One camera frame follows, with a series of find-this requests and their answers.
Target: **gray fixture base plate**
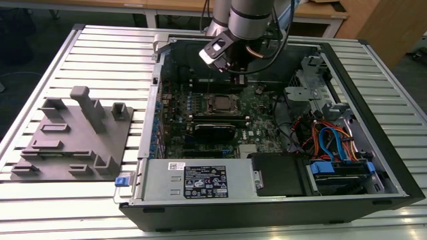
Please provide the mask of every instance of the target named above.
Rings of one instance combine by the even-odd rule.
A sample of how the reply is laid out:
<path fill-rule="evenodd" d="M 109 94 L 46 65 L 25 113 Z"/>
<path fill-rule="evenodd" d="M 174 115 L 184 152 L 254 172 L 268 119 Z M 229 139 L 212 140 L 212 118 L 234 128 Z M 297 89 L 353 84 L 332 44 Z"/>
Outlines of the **gray fixture base plate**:
<path fill-rule="evenodd" d="M 60 116 L 69 126 L 69 132 L 43 133 L 41 128 L 43 125 L 57 124 L 46 117 L 42 118 L 37 130 L 31 136 L 29 146 L 25 150 L 31 150 L 30 145 L 34 141 L 61 141 L 62 148 L 58 152 L 93 151 L 104 161 L 112 157 L 117 167 L 113 168 L 110 174 L 100 175 L 93 169 L 94 161 L 84 159 L 84 157 L 49 156 L 39 160 L 26 161 L 23 158 L 18 160 L 15 166 L 33 165 L 38 171 L 37 175 L 10 175 L 11 181 L 113 181 L 120 172 L 120 165 L 126 145 L 128 132 L 130 127 L 130 119 L 133 108 L 126 107 L 126 120 L 114 121 L 112 115 L 112 107 L 105 106 L 104 118 L 101 119 L 106 131 L 94 133 L 94 130 L 81 112 L 80 106 L 66 106 L 61 109 Z M 69 173 L 69 165 L 86 165 L 90 174 L 72 175 Z"/>

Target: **wooden cabinet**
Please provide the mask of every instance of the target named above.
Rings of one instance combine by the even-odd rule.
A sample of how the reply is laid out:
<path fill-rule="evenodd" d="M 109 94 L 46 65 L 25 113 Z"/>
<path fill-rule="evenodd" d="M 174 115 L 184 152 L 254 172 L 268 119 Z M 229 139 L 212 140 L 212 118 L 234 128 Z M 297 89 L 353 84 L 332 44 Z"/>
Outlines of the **wooden cabinet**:
<path fill-rule="evenodd" d="M 340 0 L 348 12 L 336 38 L 368 41 L 392 68 L 427 31 L 427 0 Z"/>

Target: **blue latch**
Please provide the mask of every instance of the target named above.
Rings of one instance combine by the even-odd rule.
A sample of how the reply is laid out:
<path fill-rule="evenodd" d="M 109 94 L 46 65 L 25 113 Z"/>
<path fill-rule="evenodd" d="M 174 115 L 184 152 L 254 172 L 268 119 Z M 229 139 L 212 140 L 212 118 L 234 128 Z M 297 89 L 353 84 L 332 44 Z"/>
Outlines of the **blue latch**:
<path fill-rule="evenodd" d="M 374 166 L 373 166 L 373 163 L 372 162 L 366 162 L 366 169 L 370 173 L 374 173 Z"/>
<path fill-rule="evenodd" d="M 316 161 L 309 164 L 312 174 L 332 174 L 334 173 L 332 163 L 329 161 Z"/>
<path fill-rule="evenodd" d="M 149 145 L 149 152 L 153 153 L 156 151 L 156 145 L 150 144 Z"/>
<path fill-rule="evenodd" d="M 117 176 L 113 181 L 113 185 L 116 187 L 128 187 L 129 186 L 130 177 L 129 176 Z"/>

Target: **barcode sticker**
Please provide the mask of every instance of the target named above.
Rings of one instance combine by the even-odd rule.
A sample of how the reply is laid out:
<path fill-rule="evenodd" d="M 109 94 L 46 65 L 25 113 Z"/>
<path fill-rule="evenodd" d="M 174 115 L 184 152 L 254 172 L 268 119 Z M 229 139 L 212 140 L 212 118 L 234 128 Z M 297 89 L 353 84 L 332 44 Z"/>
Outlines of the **barcode sticker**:
<path fill-rule="evenodd" d="M 122 4 L 125 7 L 137 7 L 141 8 L 144 5 L 142 4 L 130 4 L 130 3 L 125 3 Z"/>
<path fill-rule="evenodd" d="M 330 15 L 332 19 L 345 19 L 346 16 L 341 16 L 341 15 Z"/>

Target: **wire bundle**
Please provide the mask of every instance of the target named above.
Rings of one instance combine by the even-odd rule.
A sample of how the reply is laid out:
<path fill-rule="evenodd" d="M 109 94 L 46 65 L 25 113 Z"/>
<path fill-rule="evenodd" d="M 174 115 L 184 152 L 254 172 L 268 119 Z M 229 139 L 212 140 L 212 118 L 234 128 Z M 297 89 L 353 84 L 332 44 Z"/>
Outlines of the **wire bundle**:
<path fill-rule="evenodd" d="M 322 125 L 324 128 L 318 131 L 316 129 L 316 125 Z M 324 147 L 322 144 L 322 137 L 324 132 L 330 132 L 334 135 L 336 140 L 336 148 L 337 148 L 337 154 L 341 161 L 349 160 L 349 161 L 357 161 L 356 155 L 354 155 L 354 145 L 353 140 L 346 132 L 344 130 L 334 126 L 332 123 L 324 120 L 314 120 L 312 122 L 310 127 L 310 138 L 313 139 L 313 158 L 316 159 L 316 156 L 320 153 L 320 149 L 324 151 L 325 155 L 320 155 L 318 159 L 332 159 L 334 161 L 338 161 L 328 151 L 328 149 Z"/>

